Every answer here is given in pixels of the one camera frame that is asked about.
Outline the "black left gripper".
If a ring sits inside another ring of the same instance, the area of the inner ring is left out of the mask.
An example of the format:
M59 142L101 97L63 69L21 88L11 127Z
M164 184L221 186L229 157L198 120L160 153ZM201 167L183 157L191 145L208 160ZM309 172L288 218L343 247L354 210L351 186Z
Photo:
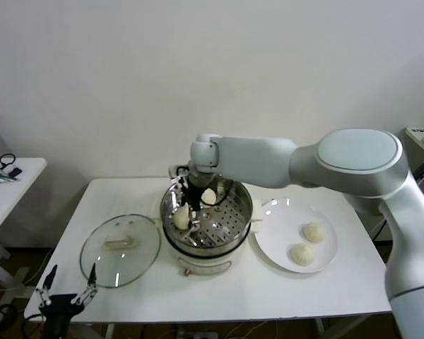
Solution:
M71 319L80 314L98 292L96 264L94 263L87 285L79 295L49 295L58 265L54 265L45 277L42 287L35 289L40 298L39 310L45 317L41 338L65 338L71 323Z

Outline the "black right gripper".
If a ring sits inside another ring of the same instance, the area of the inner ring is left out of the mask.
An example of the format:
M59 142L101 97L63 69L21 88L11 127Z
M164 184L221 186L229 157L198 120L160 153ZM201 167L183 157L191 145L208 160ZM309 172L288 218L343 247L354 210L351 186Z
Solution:
M176 176L174 178L174 189L176 204L183 207L186 203L189 211L190 232L197 232L201 228L201 197L202 189L193 185L188 177Z

